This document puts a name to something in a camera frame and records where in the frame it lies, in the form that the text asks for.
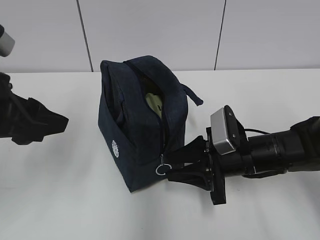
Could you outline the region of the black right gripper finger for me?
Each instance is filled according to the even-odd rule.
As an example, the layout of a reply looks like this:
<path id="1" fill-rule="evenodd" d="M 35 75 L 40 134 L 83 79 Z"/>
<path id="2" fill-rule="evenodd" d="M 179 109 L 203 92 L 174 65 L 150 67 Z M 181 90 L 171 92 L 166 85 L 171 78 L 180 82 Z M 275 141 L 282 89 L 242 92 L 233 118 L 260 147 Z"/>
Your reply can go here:
<path id="1" fill-rule="evenodd" d="M 206 140 L 202 135 L 197 136 L 187 145 L 164 155 L 164 162 L 172 166 L 184 166 L 194 164 L 208 159 Z"/>
<path id="2" fill-rule="evenodd" d="M 172 169 L 167 173 L 167 179 L 170 182 L 192 185 L 209 192 L 213 190 L 212 172 L 205 163 L 201 162 Z"/>

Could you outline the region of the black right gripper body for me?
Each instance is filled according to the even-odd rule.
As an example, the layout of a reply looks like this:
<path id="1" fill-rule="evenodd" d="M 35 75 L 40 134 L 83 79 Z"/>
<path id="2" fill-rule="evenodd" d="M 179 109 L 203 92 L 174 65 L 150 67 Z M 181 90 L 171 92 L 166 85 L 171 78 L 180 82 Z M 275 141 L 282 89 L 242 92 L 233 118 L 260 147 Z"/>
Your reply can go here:
<path id="1" fill-rule="evenodd" d="M 223 205 L 226 199 L 226 177 L 255 174 L 254 162 L 251 157 L 249 141 L 243 127 L 239 130 L 240 146 L 231 153 L 220 155 L 213 145 L 210 127 L 206 128 L 208 141 L 208 157 L 210 177 L 210 198 L 212 203 Z"/>

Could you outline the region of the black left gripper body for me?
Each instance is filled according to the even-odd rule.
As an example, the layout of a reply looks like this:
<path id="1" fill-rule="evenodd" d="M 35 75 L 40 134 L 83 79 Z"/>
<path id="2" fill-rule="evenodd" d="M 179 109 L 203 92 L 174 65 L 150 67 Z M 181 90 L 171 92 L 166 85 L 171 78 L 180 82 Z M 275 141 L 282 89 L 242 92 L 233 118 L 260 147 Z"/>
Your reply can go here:
<path id="1" fill-rule="evenodd" d="M 11 138 L 12 133 L 33 133 L 33 120 L 27 111 L 27 100 L 12 92 L 11 77 L 0 74 L 0 137 Z"/>

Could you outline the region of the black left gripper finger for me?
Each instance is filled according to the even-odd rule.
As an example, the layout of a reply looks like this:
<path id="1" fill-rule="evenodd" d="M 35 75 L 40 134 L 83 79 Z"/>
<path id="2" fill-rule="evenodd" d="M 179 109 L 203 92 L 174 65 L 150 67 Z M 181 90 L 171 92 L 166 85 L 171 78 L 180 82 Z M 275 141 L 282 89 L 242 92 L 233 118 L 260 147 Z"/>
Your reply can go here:
<path id="1" fill-rule="evenodd" d="M 27 99 L 27 112 L 33 120 L 32 132 L 37 137 L 43 138 L 63 133 L 69 122 L 67 117 L 50 111 L 41 102 L 31 97 Z"/>
<path id="2" fill-rule="evenodd" d="M 29 145 L 32 142 L 42 142 L 44 137 L 44 134 L 37 132 L 11 134 L 11 140 L 19 146 Z"/>

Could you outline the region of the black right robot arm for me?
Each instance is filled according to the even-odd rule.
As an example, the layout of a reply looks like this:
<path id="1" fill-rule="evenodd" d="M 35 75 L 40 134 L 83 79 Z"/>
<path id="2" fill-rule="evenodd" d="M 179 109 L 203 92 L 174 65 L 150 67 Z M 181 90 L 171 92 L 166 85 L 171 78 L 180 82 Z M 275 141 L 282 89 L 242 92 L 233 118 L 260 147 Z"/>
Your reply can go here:
<path id="1" fill-rule="evenodd" d="M 287 131 L 252 137 L 238 125 L 240 146 L 220 155 L 214 147 L 212 131 L 207 138 L 196 137 L 186 146 L 166 155 L 172 166 L 170 182 L 192 185 L 208 191 L 214 205 L 226 204 L 226 177 L 263 179 L 287 172 L 316 172 L 320 169 L 320 118 L 313 116 Z"/>

